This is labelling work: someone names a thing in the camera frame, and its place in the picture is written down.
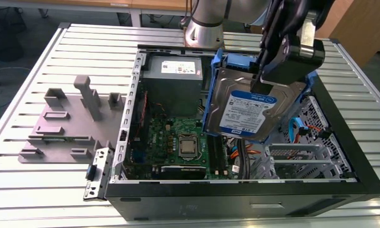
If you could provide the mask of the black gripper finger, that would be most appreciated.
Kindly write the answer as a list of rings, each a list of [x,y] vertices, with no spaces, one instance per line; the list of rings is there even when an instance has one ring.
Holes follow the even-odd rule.
[[[260,47],[260,69],[264,68],[269,64],[269,62],[273,60],[279,47],[281,44],[279,32],[281,29],[281,26],[284,24],[284,14],[273,14],[267,19],[267,23],[264,26],[264,32],[263,32],[263,44]]]
[[[280,39],[281,44],[273,60],[263,69],[260,69],[260,56],[255,62],[252,72],[252,92],[267,95],[272,90],[269,83],[291,85],[293,82],[301,82],[303,78],[313,72],[324,62],[325,50],[323,41],[313,40],[312,53],[309,56],[301,55],[303,45],[296,35],[285,35]]]

